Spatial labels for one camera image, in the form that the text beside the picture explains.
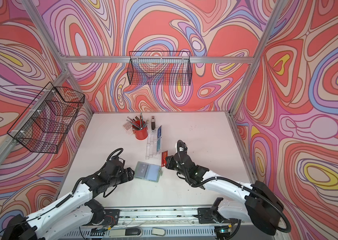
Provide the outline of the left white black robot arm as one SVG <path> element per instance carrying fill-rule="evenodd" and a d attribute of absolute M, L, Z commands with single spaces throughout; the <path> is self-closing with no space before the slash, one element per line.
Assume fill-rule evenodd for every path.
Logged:
<path fill-rule="evenodd" d="M 69 193 L 50 205 L 25 217 L 13 217 L 0 232 L 2 239 L 57 240 L 83 225 L 101 225 L 106 218 L 105 209 L 95 198 L 107 198 L 118 185 L 134 178 L 135 172 L 125 168 L 125 160 L 119 157 L 122 152 L 123 148 L 111 152 L 99 170 L 79 178 Z"/>

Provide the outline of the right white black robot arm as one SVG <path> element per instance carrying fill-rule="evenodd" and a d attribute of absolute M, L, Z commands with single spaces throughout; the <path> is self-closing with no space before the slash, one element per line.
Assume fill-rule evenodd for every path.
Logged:
<path fill-rule="evenodd" d="M 283 212 L 283 204 L 266 184 L 260 181 L 253 184 L 236 182 L 196 165 L 188 155 L 187 145 L 181 140 L 176 144 L 176 153 L 165 160 L 165 167 L 176 171 L 190 187 L 221 194 L 210 208 L 198 209 L 195 215 L 201 224 L 228 224 L 217 231 L 218 240 L 234 237 L 242 222 L 246 221 L 270 236 L 275 236 L 276 232 L 291 232 L 292 226 Z"/>

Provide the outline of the clear acrylic card holder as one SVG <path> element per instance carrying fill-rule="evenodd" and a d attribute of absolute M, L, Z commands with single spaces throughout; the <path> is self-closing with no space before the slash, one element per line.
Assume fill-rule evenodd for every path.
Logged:
<path fill-rule="evenodd" d="M 152 132 L 152 130 L 148 130 L 148 138 L 147 138 L 147 147 L 146 147 L 146 160 L 151 158 L 160 158 L 162 152 L 162 136 L 161 136 L 161 151 L 156 152 L 156 145 L 157 145 L 157 132 L 158 128 Z"/>

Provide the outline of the red card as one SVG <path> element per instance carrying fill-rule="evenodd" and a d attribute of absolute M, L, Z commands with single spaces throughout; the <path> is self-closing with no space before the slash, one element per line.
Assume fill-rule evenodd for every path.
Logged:
<path fill-rule="evenodd" d="M 167 165 L 167 157 L 168 157 L 168 151 L 162 152 L 161 155 L 161 166 L 165 167 Z"/>

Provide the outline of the mint green card wallet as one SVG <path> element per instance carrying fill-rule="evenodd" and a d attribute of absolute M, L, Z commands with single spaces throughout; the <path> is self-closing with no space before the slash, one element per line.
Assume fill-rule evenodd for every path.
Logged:
<path fill-rule="evenodd" d="M 161 175 L 162 167 L 160 165 L 137 162 L 135 178 L 157 183 Z"/>

